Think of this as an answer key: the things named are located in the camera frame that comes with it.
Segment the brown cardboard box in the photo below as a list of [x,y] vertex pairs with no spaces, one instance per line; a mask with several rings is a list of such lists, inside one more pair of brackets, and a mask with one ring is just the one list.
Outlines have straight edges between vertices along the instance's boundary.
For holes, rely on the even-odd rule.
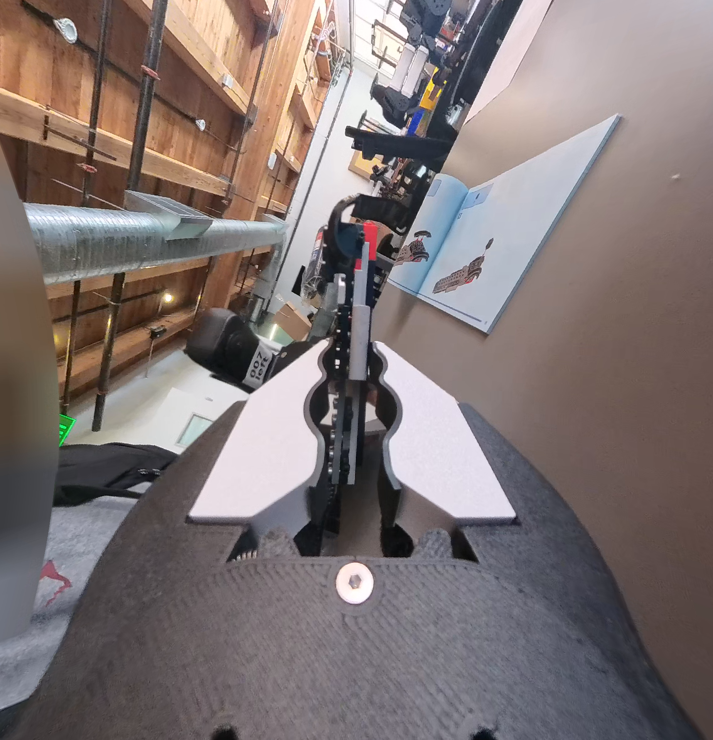
[[286,302],[273,317],[274,323],[293,341],[303,341],[312,328],[310,319],[296,309],[291,302]]

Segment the black office chair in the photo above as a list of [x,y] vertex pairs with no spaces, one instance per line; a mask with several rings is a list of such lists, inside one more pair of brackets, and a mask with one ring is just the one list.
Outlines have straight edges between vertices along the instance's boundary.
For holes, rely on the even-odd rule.
[[453,147],[453,141],[374,133],[353,126],[347,126],[345,134],[352,139],[352,148],[361,152],[365,160],[377,156],[381,156],[383,161],[393,158],[413,160],[434,172],[442,170]]

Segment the plastic wrapped packs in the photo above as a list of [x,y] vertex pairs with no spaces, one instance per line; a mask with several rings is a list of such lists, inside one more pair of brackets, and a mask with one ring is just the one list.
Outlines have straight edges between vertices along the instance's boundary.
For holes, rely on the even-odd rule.
[[324,298],[327,285],[333,280],[327,271],[324,260],[325,236],[327,225],[322,225],[315,236],[314,246],[310,252],[308,262],[303,266],[294,289],[301,301],[311,306],[319,306]]

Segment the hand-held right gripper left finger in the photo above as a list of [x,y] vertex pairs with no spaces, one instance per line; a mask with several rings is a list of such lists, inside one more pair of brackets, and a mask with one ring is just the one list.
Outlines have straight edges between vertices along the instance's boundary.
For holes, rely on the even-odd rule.
[[325,442],[310,404],[327,384],[320,340],[250,394],[188,513],[193,523],[299,531],[310,521]]

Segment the light blue instruction booklet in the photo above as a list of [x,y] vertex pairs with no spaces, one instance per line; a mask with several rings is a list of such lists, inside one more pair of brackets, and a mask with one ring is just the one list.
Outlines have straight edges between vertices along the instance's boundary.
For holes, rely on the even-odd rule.
[[489,335],[619,122],[476,187],[436,175],[388,283]]

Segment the person's grey shirt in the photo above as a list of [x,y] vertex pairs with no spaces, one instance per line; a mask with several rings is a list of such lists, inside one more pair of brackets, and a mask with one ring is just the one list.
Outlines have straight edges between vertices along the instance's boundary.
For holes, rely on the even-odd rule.
[[136,502],[102,496],[82,505],[53,508],[28,628],[0,642],[0,712],[21,704],[37,688],[93,569]]

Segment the black grey toy brick assembly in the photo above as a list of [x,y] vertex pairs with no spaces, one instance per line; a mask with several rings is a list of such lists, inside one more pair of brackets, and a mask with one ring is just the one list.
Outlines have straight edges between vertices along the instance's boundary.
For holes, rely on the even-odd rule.
[[[377,265],[379,198],[354,195],[340,200],[327,222],[324,260],[335,289],[335,319],[330,346],[324,355],[328,388],[335,395],[347,381],[361,388],[360,434],[357,467],[363,458],[371,355],[371,322],[376,304],[374,280]],[[326,443],[324,472],[328,486],[322,530],[328,537],[340,531],[342,489],[333,486],[327,473],[330,434]]]

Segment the silver ventilation duct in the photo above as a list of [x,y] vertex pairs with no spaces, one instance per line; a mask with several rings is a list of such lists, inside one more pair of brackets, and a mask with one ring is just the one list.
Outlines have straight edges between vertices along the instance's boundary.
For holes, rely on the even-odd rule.
[[130,209],[24,203],[48,285],[277,246],[286,223],[213,218],[166,197],[125,192]]

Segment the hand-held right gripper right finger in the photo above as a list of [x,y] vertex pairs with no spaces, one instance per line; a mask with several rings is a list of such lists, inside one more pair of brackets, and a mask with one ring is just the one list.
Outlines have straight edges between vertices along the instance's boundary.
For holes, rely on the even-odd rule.
[[386,344],[373,343],[374,371],[391,407],[382,460],[388,524],[403,529],[505,525],[516,518],[456,399]]

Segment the long grey studded brick plate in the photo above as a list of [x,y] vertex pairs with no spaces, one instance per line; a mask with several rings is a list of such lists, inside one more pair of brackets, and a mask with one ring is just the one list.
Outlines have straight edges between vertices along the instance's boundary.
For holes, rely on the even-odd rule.
[[333,486],[352,485],[359,451],[361,388],[347,381],[333,397],[327,473]]

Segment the person's black jacket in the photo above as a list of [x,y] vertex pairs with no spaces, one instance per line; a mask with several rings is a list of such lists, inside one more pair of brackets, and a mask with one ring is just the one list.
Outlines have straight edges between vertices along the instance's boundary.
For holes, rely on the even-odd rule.
[[162,447],[122,442],[61,446],[53,506],[82,505],[102,496],[138,499],[178,457]]

